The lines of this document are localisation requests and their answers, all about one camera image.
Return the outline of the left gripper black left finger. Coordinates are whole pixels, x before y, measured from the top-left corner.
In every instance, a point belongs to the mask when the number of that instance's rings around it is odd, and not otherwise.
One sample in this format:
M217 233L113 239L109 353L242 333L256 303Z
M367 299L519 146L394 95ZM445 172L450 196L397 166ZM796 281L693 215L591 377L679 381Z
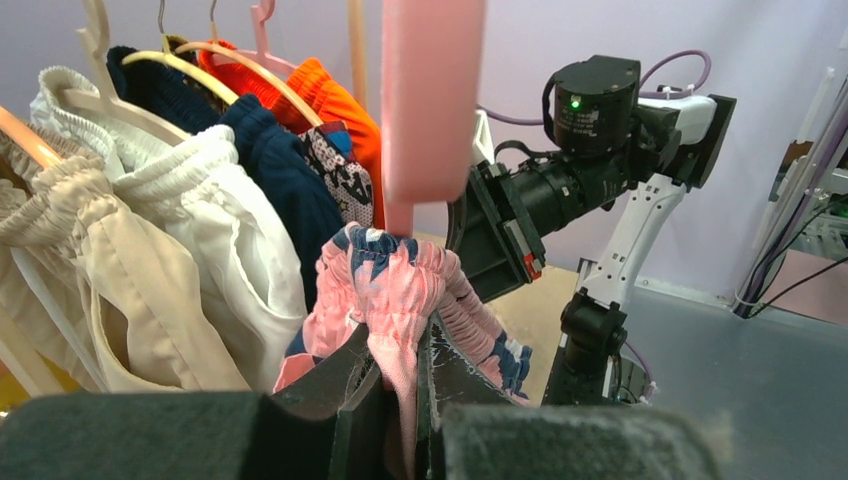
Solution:
M5 479L373 479L385 433L368 330L274 395L73 393L1 427Z

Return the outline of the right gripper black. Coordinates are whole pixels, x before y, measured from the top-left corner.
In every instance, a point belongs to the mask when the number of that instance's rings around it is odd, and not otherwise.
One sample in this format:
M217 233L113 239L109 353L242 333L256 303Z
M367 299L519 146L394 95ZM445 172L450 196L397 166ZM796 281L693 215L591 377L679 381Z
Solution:
M629 186L622 155L527 160L511 175L500 163L480 163L469 169L463 195L447 204L447 248L480 300L490 302L542 276L541 237L610 209Z

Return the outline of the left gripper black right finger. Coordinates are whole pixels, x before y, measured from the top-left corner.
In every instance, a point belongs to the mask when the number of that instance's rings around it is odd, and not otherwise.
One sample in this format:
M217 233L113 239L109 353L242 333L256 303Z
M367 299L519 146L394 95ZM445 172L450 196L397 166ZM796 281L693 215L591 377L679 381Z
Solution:
M432 314L418 351L419 479L719 479L683 418L644 407L527 407L454 346Z

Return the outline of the pink shark print shorts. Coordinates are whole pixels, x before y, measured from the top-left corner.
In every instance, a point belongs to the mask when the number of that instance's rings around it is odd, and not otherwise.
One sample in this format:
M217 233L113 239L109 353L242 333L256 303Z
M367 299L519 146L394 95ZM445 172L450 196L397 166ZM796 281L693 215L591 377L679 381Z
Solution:
M526 401L522 384L533 350L480 300L455 252L351 222L322 246L315 271L316 303L287 349L274 389L292 385L356 327L367 326L369 352L398 401L403 478L415 476L417 354L432 313L473 366L512 399Z

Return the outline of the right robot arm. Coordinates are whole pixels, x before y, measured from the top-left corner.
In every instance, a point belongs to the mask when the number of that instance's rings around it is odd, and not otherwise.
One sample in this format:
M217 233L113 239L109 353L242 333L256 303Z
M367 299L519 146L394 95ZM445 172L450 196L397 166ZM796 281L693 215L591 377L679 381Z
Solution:
M542 93L553 148L527 150L516 170L479 161L448 207L446 245L490 301L541 275L546 235L625 203L562 311L546 405L636 403L654 389L625 384L620 352L631 290L670 214L707 182L737 101L697 86L643 92L643 79L637 60L603 55L556 71Z

